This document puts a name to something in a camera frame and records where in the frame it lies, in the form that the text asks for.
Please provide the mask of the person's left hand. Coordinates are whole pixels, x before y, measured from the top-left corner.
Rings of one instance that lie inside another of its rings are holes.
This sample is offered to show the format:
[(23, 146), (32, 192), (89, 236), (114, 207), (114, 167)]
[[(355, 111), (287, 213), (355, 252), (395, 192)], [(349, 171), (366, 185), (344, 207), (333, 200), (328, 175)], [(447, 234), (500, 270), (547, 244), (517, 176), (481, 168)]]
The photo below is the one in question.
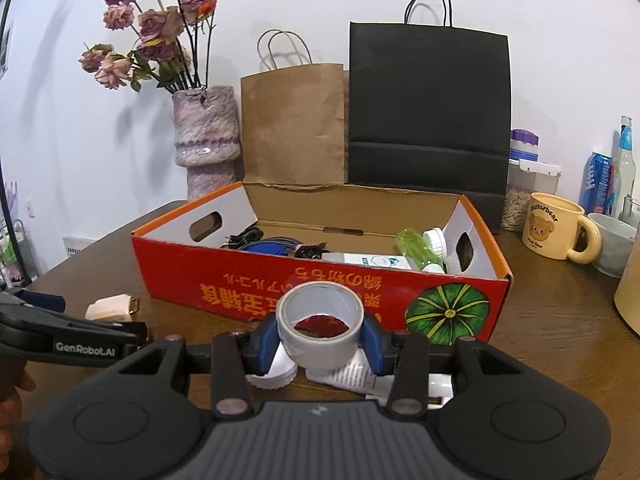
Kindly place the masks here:
[(14, 445), (14, 426), (21, 420), (23, 414), (23, 403), (18, 392), (20, 390), (33, 392), (35, 388), (37, 388), (37, 385), (32, 376), (28, 374), (27, 370), (23, 370), (21, 377), (12, 387), (9, 396), (6, 400), (1, 401), (1, 471), (6, 471), (9, 467), (10, 452)]

